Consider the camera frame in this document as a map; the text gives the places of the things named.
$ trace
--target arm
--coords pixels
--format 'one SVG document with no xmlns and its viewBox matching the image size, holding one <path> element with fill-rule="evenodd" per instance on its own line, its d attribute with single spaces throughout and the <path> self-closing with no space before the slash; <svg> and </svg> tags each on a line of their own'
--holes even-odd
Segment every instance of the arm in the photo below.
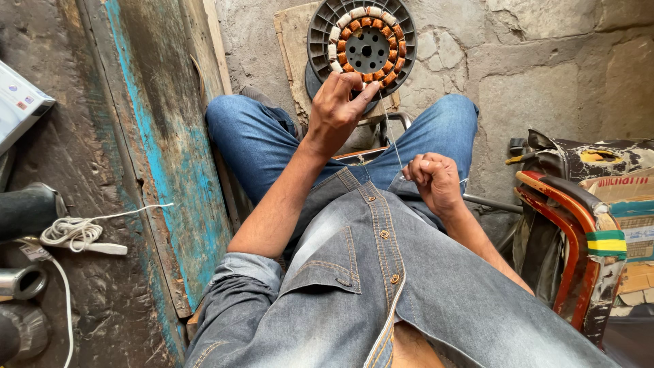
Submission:
<svg viewBox="0 0 654 368">
<path fill-rule="evenodd" d="M 228 252 L 279 257 L 298 222 L 312 184 L 352 134 L 367 104 L 379 89 L 373 82 L 353 101 L 350 91 L 363 89 L 356 73 L 332 72 L 313 99 L 309 132 L 288 166 L 245 219 Z"/>
<path fill-rule="evenodd" d="M 480 256 L 531 295 L 534 294 L 497 252 L 463 202 L 454 160 L 437 153 L 425 153 L 410 161 L 402 173 L 405 179 L 416 183 L 422 199 L 443 221 L 450 238 Z"/>
</svg>

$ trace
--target forearm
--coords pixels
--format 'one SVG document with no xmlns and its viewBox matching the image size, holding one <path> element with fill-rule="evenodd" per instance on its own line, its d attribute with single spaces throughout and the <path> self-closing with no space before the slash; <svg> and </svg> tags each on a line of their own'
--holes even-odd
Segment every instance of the forearm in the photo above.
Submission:
<svg viewBox="0 0 654 368">
<path fill-rule="evenodd" d="M 459 244 L 470 249 L 473 253 L 480 256 L 486 262 L 490 263 L 495 269 L 500 271 L 504 276 L 513 280 L 531 295 L 534 292 L 518 276 L 515 271 L 509 267 L 504 258 L 497 252 L 486 233 L 481 228 L 475 217 L 461 202 L 458 208 L 452 210 L 450 215 L 441 218 L 447 234 L 450 238 L 456 240 Z"/>
<path fill-rule="evenodd" d="M 301 143 L 282 174 L 234 235 L 227 251 L 279 257 L 327 160 Z"/>
</svg>

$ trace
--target white box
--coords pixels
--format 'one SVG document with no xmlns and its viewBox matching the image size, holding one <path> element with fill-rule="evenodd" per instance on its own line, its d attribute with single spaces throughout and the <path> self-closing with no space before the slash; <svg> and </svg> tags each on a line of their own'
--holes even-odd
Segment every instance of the white box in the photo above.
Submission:
<svg viewBox="0 0 654 368">
<path fill-rule="evenodd" d="M 0 155 L 54 103 L 54 98 L 0 61 Z"/>
</svg>

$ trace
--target shirt pocket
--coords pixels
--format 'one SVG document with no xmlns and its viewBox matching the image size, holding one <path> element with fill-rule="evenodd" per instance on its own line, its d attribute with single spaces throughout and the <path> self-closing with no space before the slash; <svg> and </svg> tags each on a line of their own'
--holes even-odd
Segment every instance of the shirt pocket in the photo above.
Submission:
<svg viewBox="0 0 654 368">
<path fill-rule="evenodd" d="M 294 275 L 286 275 L 279 297 L 310 285 L 337 287 L 361 294 L 359 269 L 350 227 L 340 228 L 327 239 Z"/>
</svg>

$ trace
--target jeans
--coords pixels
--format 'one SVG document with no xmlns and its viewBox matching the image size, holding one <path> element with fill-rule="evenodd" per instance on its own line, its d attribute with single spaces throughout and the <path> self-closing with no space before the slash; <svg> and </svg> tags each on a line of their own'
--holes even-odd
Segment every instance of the jeans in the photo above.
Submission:
<svg viewBox="0 0 654 368">
<path fill-rule="evenodd" d="M 402 165 L 415 155 L 435 152 L 456 162 L 459 180 L 468 177 L 472 162 L 472 143 L 477 132 L 479 110 L 468 98 L 449 94 L 425 110 L 397 139 Z M 281 108 L 269 109 L 262 103 L 240 95 L 219 96 L 207 109 L 209 135 L 236 175 L 245 193 L 256 205 L 277 180 L 300 144 L 283 126 L 292 122 Z M 346 167 L 330 159 L 314 183 Z M 371 181 L 386 190 L 402 167 L 391 146 L 370 163 L 349 166 L 363 184 Z"/>
</svg>

